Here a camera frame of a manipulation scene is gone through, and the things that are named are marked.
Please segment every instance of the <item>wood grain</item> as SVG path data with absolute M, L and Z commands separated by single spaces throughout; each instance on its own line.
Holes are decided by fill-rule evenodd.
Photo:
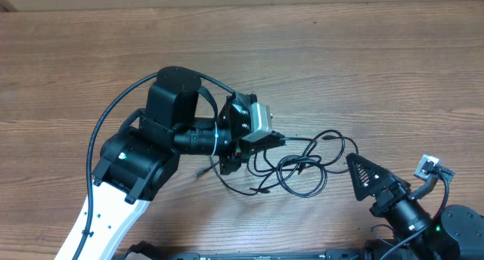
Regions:
M 482 2 L 5 13 L 0 51 L 0 258 L 53 258 L 85 198 L 85 151 L 98 117 L 128 85 L 168 65 L 255 91 L 286 135 L 336 128 L 414 186 L 421 155 L 441 157 L 457 171 L 449 204 L 484 213 Z M 112 112 L 98 144 L 144 106 L 148 86 Z M 207 87 L 222 104 L 225 93 Z M 336 148 L 318 152 L 331 159 Z M 282 189 L 244 197 L 212 173 L 195 181 L 206 165 L 184 156 L 120 251 L 141 240 L 198 252 L 360 247 L 383 222 L 368 211 L 371 199 L 355 200 L 348 175 L 330 175 L 311 199 Z M 291 184 L 308 190 L 316 178 L 306 172 Z M 243 169 L 228 181 L 256 183 Z M 442 191 L 421 201 L 430 213 Z

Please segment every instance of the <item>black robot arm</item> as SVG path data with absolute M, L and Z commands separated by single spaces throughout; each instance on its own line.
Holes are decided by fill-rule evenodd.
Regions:
M 408 240 L 405 243 L 415 258 L 484 258 L 484 218 L 466 206 L 445 207 L 454 172 L 442 166 L 439 159 L 422 157 L 414 175 L 425 184 L 413 193 L 407 181 L 362 156 L 351 153 L 346 161 L 356 199 L 375 197 L 371 214 L 388 221 L 398 242 Z M 439 211 L 431 218 L 418 200 L 432 191 L 437 180 L 444 182 L 445 196 Z M 368 251 L 372 259 L 399 259 L 399 245 L 402 244 Z
M 220 113 L 201 79 L 228 91 Z M 195 117 L 199 96 L 212 106 L 212 118 Z M 136 119 L 137 128 L 131 126 Z M 227 175 L 257 149 L 284 145 L 283 137 L 272 131 L 269 108 L 255 94 L 184 67 L 165 67 L 150 87 L 146 108 L 136 110 L 103 145 L 94 185 L 106 181 L 125 191 L 127 203 L 151 201 L 176 172 L 181 154 L 219 156 L 220 172 Z

